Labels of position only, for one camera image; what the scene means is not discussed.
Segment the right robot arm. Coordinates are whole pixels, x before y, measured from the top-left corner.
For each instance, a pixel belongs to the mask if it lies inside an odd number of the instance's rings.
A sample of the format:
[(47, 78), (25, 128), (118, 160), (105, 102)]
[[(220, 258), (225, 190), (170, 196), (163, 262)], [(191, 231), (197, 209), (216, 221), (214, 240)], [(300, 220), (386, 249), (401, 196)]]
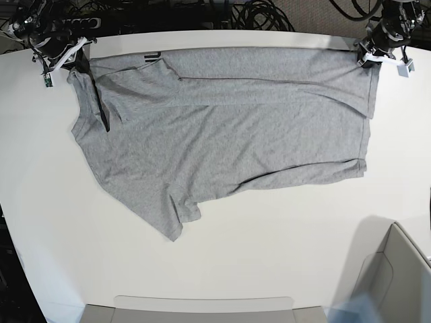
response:
[(30, 47), (33, 61), (41, 64), (45, 77), (59, 69), (89, 73), (83, 47), (94, 40), (74, 32), (55, 12), (56, 8), (56, 1), (21, 1), (9, 21), (7, 34)]

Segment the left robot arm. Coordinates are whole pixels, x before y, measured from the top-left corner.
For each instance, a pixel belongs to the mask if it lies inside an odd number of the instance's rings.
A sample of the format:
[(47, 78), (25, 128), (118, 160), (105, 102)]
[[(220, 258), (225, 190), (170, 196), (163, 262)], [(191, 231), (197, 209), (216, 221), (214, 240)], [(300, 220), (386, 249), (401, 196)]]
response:
[(357, 65), (369, 69), (388, 63), (397, 66), (399, 73), (413, 71), (413, 61), (406, 47), (414, 30), (424, 21), (419, 1), (382, 1), (381, 17), (377, 24), (368, 23), (367, 35), (358, 44)]

